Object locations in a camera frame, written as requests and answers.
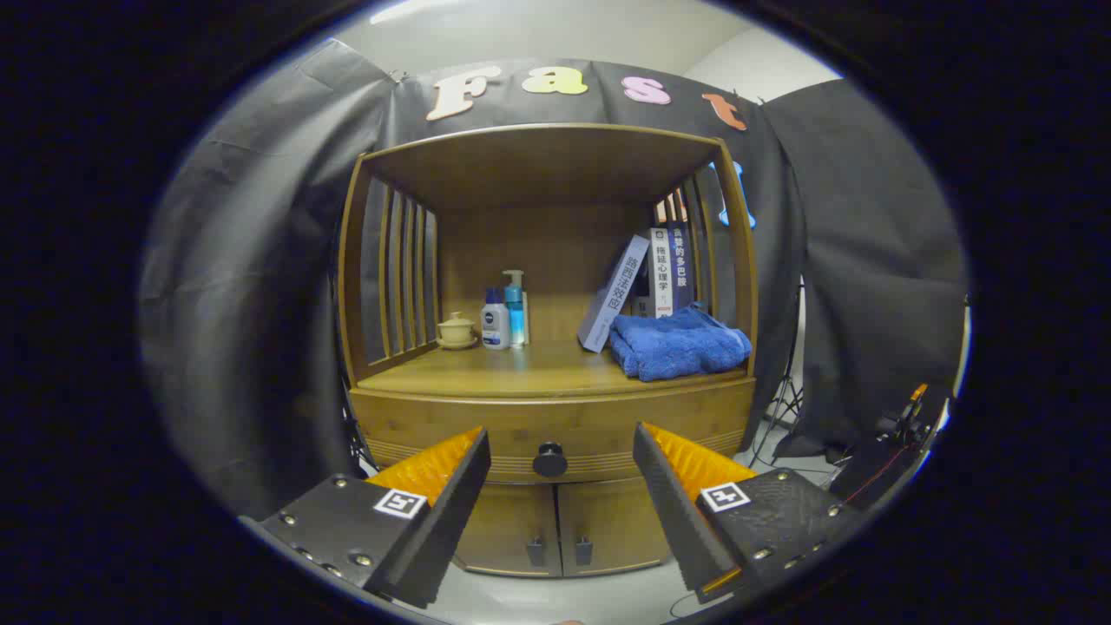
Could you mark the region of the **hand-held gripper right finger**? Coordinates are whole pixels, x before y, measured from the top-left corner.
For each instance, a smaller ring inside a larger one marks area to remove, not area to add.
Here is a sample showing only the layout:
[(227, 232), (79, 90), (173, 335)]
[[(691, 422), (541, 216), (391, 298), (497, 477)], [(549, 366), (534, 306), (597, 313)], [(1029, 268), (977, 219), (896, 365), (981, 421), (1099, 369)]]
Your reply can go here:
[(848, 503), (787, 468), (758, 474), (655, 424), (635, 425), (634, 460), (687, 589), (752, 602), (845, 545)]

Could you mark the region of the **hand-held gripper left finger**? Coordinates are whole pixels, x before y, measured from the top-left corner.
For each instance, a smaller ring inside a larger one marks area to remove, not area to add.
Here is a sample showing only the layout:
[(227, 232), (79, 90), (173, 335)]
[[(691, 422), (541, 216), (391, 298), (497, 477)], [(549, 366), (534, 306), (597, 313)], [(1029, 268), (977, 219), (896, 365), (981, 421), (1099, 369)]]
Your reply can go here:
[(468, 430), (372, 477), (323, 478), (258, 523), (258, 535), (326, 579), (424, 609), (490, 466), (488, 432)]

